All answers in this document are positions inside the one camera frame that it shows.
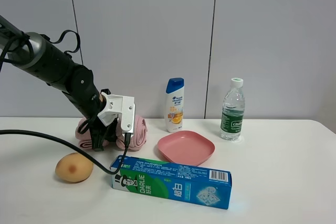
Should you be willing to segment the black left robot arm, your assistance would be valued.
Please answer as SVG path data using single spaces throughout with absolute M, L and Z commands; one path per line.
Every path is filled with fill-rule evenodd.
M 93 72 L 75 63 L 71 50 L 61 51 L 55 45 L 48 36 L 25 33 L 1 18 L 1 63 L 10 63 L 60 90 L 86 118 L 77 132 L 89 133 L 92 149 L 101 151 L 105 141 L 117 140 L 117 120 L 110 126 L 100 121 L 98 113 L 107 101 L 94 84 Z

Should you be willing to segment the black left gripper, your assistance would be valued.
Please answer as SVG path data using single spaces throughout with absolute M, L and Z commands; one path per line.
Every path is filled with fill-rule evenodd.
M 90 124 L 89 131 L 91 136 L 92 149 L 94 151 L 103 151 L 104 140 L 116 140 L 116 128 L 118 122 L 118 113 L 114 96 L 109 89 L 102 89 L 99 97 L 99 110 L 94 115 Z

